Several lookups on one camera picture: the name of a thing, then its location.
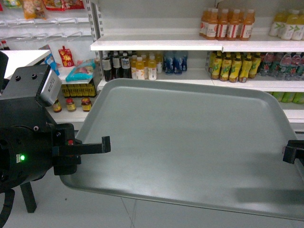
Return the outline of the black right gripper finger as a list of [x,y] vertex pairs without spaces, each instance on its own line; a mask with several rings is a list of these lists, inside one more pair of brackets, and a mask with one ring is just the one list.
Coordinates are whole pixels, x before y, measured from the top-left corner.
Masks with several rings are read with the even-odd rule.
[[289,140],[284,149],[283,161],[294,164],[295,160],[299,159],[304,163],[304,141]]

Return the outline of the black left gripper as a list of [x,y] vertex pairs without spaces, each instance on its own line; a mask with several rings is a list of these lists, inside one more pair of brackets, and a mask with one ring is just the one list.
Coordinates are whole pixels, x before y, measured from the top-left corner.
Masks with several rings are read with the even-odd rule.
[[56,176],[72,175],[81,164],[84,154],[101,154],[111,151],[110,136],[102,137],[101,143],[83,144],[75,138],[71,123],[49,123],[51,132],[52,166]]

